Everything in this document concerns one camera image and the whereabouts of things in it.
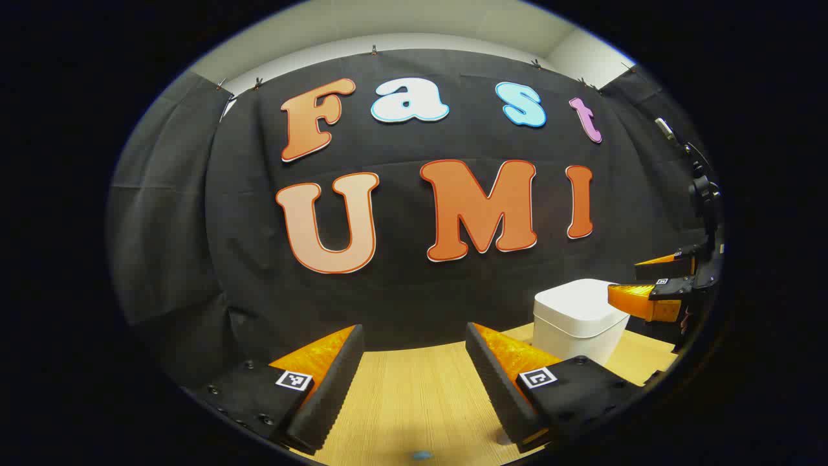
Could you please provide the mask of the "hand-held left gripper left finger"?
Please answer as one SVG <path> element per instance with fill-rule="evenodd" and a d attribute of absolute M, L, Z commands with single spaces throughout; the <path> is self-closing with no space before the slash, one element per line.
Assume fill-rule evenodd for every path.
<path fill-rule="evenodd" d="M 248 433 L 314 454 L 342 410 L 364 349 L 364 327 L 356 324 L 272 362 L 246 360 L 184 391 Z"/>

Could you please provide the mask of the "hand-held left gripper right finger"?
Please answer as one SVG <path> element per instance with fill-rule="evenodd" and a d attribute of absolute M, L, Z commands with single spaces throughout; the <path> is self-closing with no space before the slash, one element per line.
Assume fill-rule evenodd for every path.
<path fill-rule="evenodd" d="M 465 349 L 501 427 L 521 453 L 570 445 L 603 427 L 644 392 L 586 356 L 561 359 L 468 322 Z"/>

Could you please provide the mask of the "white desktop garbage bin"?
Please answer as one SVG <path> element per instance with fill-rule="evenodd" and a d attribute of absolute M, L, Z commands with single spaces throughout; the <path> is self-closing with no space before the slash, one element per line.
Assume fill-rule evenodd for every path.
<path fill-rule="evenodd" d="M 605 366 L 630 319 L 609 304 L 611 284 L 580 278 L 536 294 L 533 346 L 561 360 L 586 356 Z"/>

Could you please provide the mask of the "wooden desktop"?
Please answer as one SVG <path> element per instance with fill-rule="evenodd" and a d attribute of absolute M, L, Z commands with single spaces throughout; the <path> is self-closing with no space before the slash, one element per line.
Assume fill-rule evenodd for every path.
<path fill-rule="evenodd" d="M 465 348 L 367 351 L 323 448 L 326 466 L 502 466 L 524 458 L 508 442 Z M 414 461 L 411 453 L 431 451 Z"/>

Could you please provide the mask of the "black backdrop cloth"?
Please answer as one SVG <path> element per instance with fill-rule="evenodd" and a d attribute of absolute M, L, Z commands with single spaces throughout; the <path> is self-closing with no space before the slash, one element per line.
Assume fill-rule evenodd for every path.
<path fill-rule="evenodd" d="M 353 324 L 369 351 L 461 341 L 468 321 L 530 322 L 534 295 L 578 278 L 627 282 L 633 264 L 704 241 L 692 169 L 656 125 L 703 148 L 689 114 L 645 70 L 600 91 L 526 63 L 413 49 L 307 66 L 230 100 L 189 73 L 141 118 L 107 209 L 113 285 L 128 324 L 179 384 L 266 363 Z M 457 159 L 491 189 L 524 160 L 528 250 L 432 262 L 427 162 Z M 335 179 L 373 172 L 375 256 L 322 274 L 290 250 L 282 188 L 316 183 L 320 241 L 349 244 Z"/>

